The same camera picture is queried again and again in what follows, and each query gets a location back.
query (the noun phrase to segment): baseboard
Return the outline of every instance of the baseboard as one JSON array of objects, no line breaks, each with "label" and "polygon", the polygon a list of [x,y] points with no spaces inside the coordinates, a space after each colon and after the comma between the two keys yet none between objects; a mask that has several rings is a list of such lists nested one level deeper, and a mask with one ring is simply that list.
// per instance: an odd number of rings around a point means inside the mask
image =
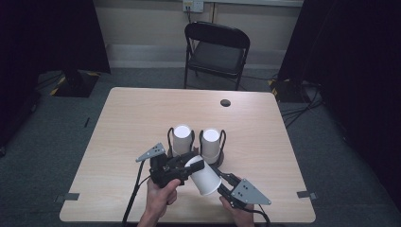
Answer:
[{"label": "baseboard", "polygon": [[[106,52],[112,68],[184,67],[185,47],[107,44]],[[245,68],[279,69],[285,50],[250,50]]]}]

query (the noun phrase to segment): wall outlet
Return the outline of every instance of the wall outlet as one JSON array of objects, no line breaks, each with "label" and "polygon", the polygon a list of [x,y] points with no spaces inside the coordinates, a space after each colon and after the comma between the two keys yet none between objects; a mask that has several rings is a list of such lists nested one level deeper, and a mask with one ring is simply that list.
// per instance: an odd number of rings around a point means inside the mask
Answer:
[{"label": "wall outlet", "polygon": [[183,11],[187,12],[188,9],[191,12],[203,12],[203,2],[183,0]]}]

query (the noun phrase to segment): gray carpet floor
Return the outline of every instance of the gray carpet floor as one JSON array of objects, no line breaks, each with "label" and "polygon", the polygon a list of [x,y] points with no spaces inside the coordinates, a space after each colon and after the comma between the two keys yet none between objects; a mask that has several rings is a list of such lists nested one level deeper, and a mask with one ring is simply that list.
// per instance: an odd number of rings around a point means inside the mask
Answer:
[{"label": "gray carpet floor", "polygon": [[[40,81],[58,73],[43,74]],[[243,78],[240,90],[269,92],[267,79],[276,73],[245,70],[248,78]],[[110,75],[101,75],[88,98],[50,96],[56,83],[48,82],[41,85],[36,111],[8,143],[7,155],[0,158],[0,226],[120,226],[64,223],[59,218],[62,204],[54,200],[68,192],[109,91],[116,86],[179,89],[183,87],[183,69],[113,68]],[[211,90],[233,90],[235,86],[227,79],[207,75],[191,76],[189,84]],[[313,97],[314,88],[308,93]],[[279,103],[282,114],[305,106]],[[294,119],[288,119],[291,116],[283,117],[286,124]],[[386,190],[344,142],[339,123],[324,105],[297,118],[288,127],[288,135],[306,187],[318,198],[312,202],[315,222],[285,226],[401,226],[401,215]]]}]

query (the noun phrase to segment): black chair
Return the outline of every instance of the black chair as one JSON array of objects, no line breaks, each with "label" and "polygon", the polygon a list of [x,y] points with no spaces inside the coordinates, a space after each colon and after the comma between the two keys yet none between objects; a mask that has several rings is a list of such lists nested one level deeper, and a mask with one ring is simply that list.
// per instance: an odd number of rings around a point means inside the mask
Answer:
[{"label": "black chair", "polygon": [[241,30],[208,22],[194,22],[185,27],[186,61],[183,88],[188,69],[219,77],[236,79],[238,90],[242,71],[251,45]]}]

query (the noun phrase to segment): chair backrest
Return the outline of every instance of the chair backrest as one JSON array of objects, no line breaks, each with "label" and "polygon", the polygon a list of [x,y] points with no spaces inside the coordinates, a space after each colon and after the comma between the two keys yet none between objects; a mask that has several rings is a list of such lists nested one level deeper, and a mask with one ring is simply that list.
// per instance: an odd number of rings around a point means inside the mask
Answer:
[{"label": "chair backrest", "polygon": [[185,38],[209,44],[220,44],[234,48],[249,49],[251,41],[240,29],[208,22],[193,22],[185,27]]}]

